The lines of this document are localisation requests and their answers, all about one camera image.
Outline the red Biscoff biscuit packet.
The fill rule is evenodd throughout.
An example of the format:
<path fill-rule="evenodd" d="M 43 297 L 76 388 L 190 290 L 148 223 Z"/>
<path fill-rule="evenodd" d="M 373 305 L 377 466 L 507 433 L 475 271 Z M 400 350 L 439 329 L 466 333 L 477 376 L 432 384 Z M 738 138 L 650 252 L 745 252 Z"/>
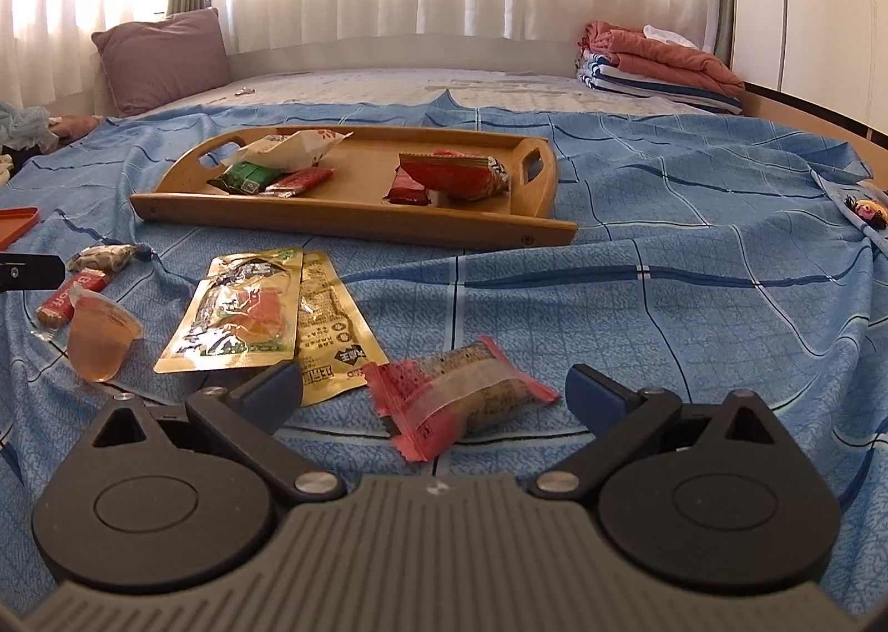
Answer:
<path fill-rule="evenodd" d="M 72 291 L 74 289 L 87 289 L 87 291 L 101 292 L 110 276 L 104 271 L 84 269 L 77 271 L 65 284 L 56 289 L 48 299 L 41 303 L 36 310 L 36 324 L 39 331 L 56 331 L 65 327 L 74 316 L 74 301 Z"/>

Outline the white egg cake packet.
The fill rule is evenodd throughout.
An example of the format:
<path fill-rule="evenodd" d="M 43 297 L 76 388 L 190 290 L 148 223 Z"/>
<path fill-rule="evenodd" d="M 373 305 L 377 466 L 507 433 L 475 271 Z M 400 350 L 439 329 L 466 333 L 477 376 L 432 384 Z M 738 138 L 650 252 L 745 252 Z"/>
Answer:
<path fill-rule="evenodd" d="M 332 130 L 300 130 L 290 135 L 266 135 L 251 142 L 224 162 L 226 166 L 253 163 L 279 172 L 296 172 L 316 166 L 349 133 Z"/>

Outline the orange plastic lid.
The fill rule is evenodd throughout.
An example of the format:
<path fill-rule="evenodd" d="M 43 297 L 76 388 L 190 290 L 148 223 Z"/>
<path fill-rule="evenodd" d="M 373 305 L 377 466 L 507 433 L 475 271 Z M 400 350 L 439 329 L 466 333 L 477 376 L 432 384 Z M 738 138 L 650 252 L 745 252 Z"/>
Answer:
<path fill-rule="evenodd" d="M 39 222 L 38 207 L 2 208 L 0 210 L 0 250 L 4 252 L 24 237 Z"/>

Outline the beige snack bar packet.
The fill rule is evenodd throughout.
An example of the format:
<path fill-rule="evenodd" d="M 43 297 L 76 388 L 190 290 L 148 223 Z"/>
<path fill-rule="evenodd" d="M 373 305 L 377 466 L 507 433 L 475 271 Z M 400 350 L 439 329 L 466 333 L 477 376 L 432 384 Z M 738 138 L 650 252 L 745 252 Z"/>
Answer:
<path fill-rule="evenodd" d="M 86 247 L 72 256 L 66 264 L 66 269 L 70 273 L 97 270 L 105 274 L 116 274 L 140 253 L 142 248 L 138 244 L 98 244 Z"/>

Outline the orange jelly cup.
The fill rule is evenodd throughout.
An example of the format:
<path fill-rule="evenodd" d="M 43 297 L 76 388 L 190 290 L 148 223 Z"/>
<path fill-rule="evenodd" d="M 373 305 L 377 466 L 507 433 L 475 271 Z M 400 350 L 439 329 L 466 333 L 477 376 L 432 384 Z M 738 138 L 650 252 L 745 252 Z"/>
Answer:
<path fill-rule="evenodd" d="M 125 307 L 99 292 L 75 285 L 69 293 L 68 358 L 87 382 L 111 380 L 120 371 L 129 348 L 143 336 L 143 325 Z"/>

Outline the gold jelly snack pouch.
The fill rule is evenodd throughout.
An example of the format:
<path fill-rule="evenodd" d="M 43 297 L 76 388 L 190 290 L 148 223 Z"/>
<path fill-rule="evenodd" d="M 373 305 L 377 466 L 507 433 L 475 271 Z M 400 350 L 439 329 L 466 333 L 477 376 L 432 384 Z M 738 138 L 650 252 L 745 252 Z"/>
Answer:
<path fill-rule="evenodd" d="M 212 259 L 154 371 L 253 369 L 292 360 L 302 261 L 298 247 Z"/>

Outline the yellow snack pouch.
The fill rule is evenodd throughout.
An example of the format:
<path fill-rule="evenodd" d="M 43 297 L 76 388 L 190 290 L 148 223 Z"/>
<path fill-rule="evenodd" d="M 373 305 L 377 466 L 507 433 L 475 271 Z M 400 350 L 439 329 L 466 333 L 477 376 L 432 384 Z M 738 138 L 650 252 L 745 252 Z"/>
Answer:
<path fill-rule="evenodd" d="M 361 369 L 389 359 L 326 253 L 304 255 L 300 291 L 295 361 L 311 407 L 363 386 Z"/>

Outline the teal crumpled cloth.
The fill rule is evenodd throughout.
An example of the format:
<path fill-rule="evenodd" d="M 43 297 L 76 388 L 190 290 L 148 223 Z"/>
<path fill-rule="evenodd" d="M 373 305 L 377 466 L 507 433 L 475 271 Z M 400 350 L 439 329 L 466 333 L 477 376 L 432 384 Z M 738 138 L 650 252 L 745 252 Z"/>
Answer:
<path fill-rule="evenodd" d="M 12 104 L 0 103 L 0 145 L 13 151 L 32 146 L 45 151 L 53 142 L 47 109 L 42 106 L 18 109 Z"/>

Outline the pink wrapped cake packet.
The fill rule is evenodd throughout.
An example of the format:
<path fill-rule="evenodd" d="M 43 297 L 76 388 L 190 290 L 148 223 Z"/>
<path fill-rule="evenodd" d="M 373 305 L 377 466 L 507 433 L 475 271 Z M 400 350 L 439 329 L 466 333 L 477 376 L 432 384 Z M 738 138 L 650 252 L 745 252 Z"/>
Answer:
<path fill-rule="evenodd" d="M 558 399 L 488 336 L 436 356 L 367 363 L 361 373 L 391 443 L 411 464 L 429 462 L 468 433 Z"/>

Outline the green snack packet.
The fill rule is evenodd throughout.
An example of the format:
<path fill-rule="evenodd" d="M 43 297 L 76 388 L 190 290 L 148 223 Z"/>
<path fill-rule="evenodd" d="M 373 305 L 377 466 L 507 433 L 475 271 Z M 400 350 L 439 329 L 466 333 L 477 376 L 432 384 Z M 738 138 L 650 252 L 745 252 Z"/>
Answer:
<path fill-rule="evenodd" d="M 208 184 L 229 195 L 254 196 L 282 176 L 283 174 L 275 169 L 265 168 L 251 161 L 238 161 L 227 166 L 221 175 L 211 178 Z"/>

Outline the wooden serving tray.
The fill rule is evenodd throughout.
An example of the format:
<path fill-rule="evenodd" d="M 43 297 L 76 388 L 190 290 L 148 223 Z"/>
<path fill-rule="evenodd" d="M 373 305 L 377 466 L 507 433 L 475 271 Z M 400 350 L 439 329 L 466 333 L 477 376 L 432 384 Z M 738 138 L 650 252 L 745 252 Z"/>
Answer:
<path fill-rule="evenodd" d="M 201 163 L 226 145 L 244 146 L 269 133 L 294 133 L 293 125 L 247 127 L 193 146 L 165 172 L 150 193 L 131 205 L 146 222 L 191 223 L 354 237 L 387 243 L 468 250 L 564 246 L 578 225 L 554 217 L 558 166 L 546 140 L 536 136 L 470 132 L 444 127 L 345 125 L 346 136 L 323 159 L 332 177 L 292 199 L 227 195 L 211 186 L 220 165 Z M 501 195 L 473 204 L 435 195 L 427 205 L 385 199 L 402 153 L 462 151 L 494 157 L 509 172 Z"/>

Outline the dark red snack packet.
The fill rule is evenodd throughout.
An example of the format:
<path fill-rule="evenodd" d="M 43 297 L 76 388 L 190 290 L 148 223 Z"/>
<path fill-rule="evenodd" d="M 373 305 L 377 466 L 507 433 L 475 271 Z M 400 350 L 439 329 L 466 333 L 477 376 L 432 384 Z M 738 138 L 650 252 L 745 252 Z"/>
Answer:
<path fill-rule="evenodd" d="M 384 199 L 390 204 L 420 205 L 420 207 L 431 203 L 431 197 L 426 187 L 417 183 L 403 168 L 396 169 Z"/>

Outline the folded blue striped blanket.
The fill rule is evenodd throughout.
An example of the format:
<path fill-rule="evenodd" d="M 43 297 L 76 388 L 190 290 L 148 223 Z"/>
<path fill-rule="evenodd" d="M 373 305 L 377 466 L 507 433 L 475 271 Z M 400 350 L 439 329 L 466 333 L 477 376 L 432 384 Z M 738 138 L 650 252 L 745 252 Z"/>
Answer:
<path fill-rule="evenodd" d="M 638 99 L 659 95 L 670 102 L 686 104 L 715 114 L 742 114 L 742 102 L 736 97 L 622 72 L 599 53 L 583 52 L 577 58 L 575 65 L 577 78 L 588 88 L 632 95 Z"/>

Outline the white folded cloth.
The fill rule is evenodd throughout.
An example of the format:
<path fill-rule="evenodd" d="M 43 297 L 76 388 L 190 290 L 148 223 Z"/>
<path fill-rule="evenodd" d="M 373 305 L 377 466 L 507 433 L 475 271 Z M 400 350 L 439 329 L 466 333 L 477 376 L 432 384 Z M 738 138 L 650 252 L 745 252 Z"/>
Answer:
<path fill-rule="evenodd" d="M 654 27 L 653 25 L 644 25 L 643 34 L 645 38 L 655 40 L 655 42 L 674 44 L 674 46 L 682 46 L 688 47 L 688 49 L 698 50 L 697 44 L 691 42 L 689 38 L 682 36 L 679 32 L 668 31 L 668 29 L 661 29 Z"/>

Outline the wooden bed frame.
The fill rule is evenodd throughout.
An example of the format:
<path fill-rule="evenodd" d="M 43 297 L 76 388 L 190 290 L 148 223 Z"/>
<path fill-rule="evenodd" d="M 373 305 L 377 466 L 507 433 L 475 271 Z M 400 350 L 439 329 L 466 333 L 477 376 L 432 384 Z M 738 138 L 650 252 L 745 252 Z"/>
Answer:
<path fill-rule="evenodd" d="M 802 132 L 844 140 L 854 147 L 876 176 L 886 174 L 886 135 L 861 121 L 750 82 L 745 83 L 740 103 L 747 117 L 766 119 Z"/>

